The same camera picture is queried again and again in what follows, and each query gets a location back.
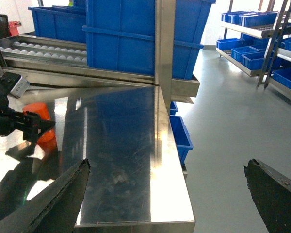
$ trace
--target shelving rack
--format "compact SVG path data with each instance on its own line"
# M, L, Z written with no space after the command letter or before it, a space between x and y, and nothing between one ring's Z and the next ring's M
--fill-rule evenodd
M287 18L285 23L291 23L291 13L288 12L287 15L289 15L289 17ZM283 49L283 48L277 48L275 50L274 58L275 57L279 57L279 58L282 58L284 60L291 62L291 51ZM261 77L260 77L259 81L260 81L260 83L264 84L264 88L266 88L268 86L268 84L271 84L281 94L283 94L287 98L291 99L291 90L272 78L271 69L268 70L268 75L266 77L265 82L261 81Z
M233 0L230 3L229 12L232 9ZM274 8L275 0L270 0L268 3L267 11L272 11ZM286 12L285 9L287 5L289 5L289 10ZM263 0L260 1L259 10L261 10L263 5ZM237 66L240 70L246 73L250 77L258 76L258 86L264 84L265 88L267 87L268 83L272 84L277 90L279 90L282 94L286 97L291 99L291 90L285 87L284 85L278 83L274 79L271 78L271 70L272 65L276 57L280 57L282 59L288 60L291 62L291 52L285 49L281 49L278 45L281 43L283 35L290 35L291 34L291 26L288 23L291 23L291 1L284 0L281 6L281 9L278 11L276 20L274 25L264 25L259 27L243 27L240 25L235 25L227 22L221 22L221 26L225 28L224 39L226 38L227 29L231 29L234 31L241 32L243 34L258 38L258 39L265 39L269 38L269 43L264 55L264 61L262 65L262 69L260 70L249 70L247 67L243 66L240 62L236 61L231 57L231 50L222 51L216 48L217 52L220 56L225 57L235 66ZM274 56L271 59L272 51L275 51Z

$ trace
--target orange object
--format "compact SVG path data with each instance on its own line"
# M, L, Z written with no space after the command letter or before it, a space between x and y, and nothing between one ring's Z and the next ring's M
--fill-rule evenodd
M38 113L41 119L50 120L48 107L45 103L28 104L23 108L23 113L26 114L26 112ZM50 131L46 132L42 137L40 137L38 143L48 142L53 137L55 137L55 131L54 129L51 129Z
M9 30L10 30L11 36L19 35L17 27L20 27L20 26L21 26L21 22L19 21L9 22Z

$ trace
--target metal frame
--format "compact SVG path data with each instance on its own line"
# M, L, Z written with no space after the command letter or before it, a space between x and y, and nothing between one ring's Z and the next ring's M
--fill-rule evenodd
M156 0L155 85L160 86L170 110L176 0Z
M288 12L285 12L286 6L289 2L290 2L289 10L288 10ZM261 84L264 84L264 88L267 88L267 86L268 86L269 80L271 78L272 66L273 66L274 60L275 60L276 55L277 55L279 44L281 43L281 40L283 37L284 29L287 27L289 17L284 18L284 22L282 25L281 25L281 22L282 22L282 19L284 17L284 14L286 13L287 15L289 15L290 11L291 11L291 0L284 0L282 3L281 9L278 12L277 17L276 17L276 21L274 24L274 35L272 36L272 39L270 39L270 41L267 45L267 48L266 48L266 53L264 55L264 63L263 63L263 67L262 67L262 73L259 76L258 86ZM271 59L271 63L268 67L273 50L275 50L275 54L274 54L273 58ZM267 74L265 82L263 82L265 72L267 72L268 74Z
M250 77L255 77L261 73L260 69L259 70L249 70L247 67L242 65L240 62L236 61L234 58L231 57L230 50L222 51L222 50L216 48L216 51L220 54L220 56L223 56L226 59L228 59L231 63L233 63L235 66L237 66L240 70L245 72Z

